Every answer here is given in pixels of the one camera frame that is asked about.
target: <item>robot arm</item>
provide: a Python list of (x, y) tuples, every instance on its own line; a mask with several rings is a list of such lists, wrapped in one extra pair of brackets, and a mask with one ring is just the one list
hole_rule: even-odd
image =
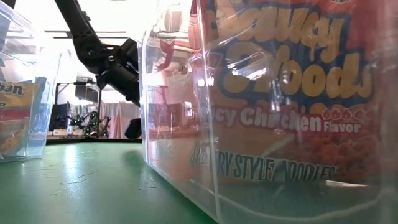
[(140, 106), (137, 43), (128, 39), (122, 46), (105, 45), (77, 0), (55, 2), (70, 29), (79, 61), (96, 75), (98, 87), (103, 89), (109, 84), (126, 100)]

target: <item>table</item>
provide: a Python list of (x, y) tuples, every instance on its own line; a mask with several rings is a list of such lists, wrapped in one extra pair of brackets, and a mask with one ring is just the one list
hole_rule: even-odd
[(142, 160), (141, 144), (47, 146), (0, 164), (0, 223), (215, 223)]

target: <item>plastic bin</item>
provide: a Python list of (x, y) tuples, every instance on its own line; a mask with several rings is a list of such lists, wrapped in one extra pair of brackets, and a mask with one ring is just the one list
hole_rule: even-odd
[(219, 223), (397, 223), (397, 1), (161, 1), (145, 160)]
[(43, 154), (60, 57), (52, 38), (0, 2), (0, 162)]

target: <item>green tabletop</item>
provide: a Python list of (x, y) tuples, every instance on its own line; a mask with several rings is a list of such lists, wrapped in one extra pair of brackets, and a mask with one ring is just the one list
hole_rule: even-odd
[(0, 164), (0, 223), (214, 223), (142, 160), (140, 144), (47, 146)]

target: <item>instant noodle package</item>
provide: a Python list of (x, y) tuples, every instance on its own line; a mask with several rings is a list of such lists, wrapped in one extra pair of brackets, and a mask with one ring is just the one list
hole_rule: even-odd
[(394, 223), (397, 4), (161, 1), (145, 160), (220, 223)]
[(0, 2), (0, 163), (40, 157), (60, 51)]

